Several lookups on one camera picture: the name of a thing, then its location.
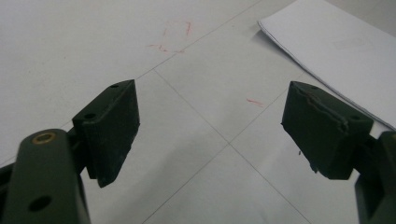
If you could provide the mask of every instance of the brass screw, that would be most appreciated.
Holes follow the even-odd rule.
[[[56,134],[55,133],[41,133],[39,135],[37,135],[34,139],[33,139],[33,144],[35,145],[42,145],[42,144],[46,144],[48,142],[51,142],[53,139],[55,139]]]

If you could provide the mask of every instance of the stack of paper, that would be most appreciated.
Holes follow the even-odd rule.
[[[311,75],[396,127],[396,38],[321,0],[298,0],[259,21]]]

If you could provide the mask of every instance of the white surface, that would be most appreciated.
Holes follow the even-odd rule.
[[[298,0],[259,21],[310,74],[396,127],[396,38],[321,0]]]
[[[291,2],[0,2],[0,160],[139,77],[142,124],[119,178],[99,189],[82,174],[93,224],[358,223],[356,176],[315,175],[279,125],[289,81],[322,87],[256,23]],[[390,1],[331,2],[396,32]]]

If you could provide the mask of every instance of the white paper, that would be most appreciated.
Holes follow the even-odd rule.
[[[259,21],[311,75],[396,127],[396,38],[321,0],[299,0]]]

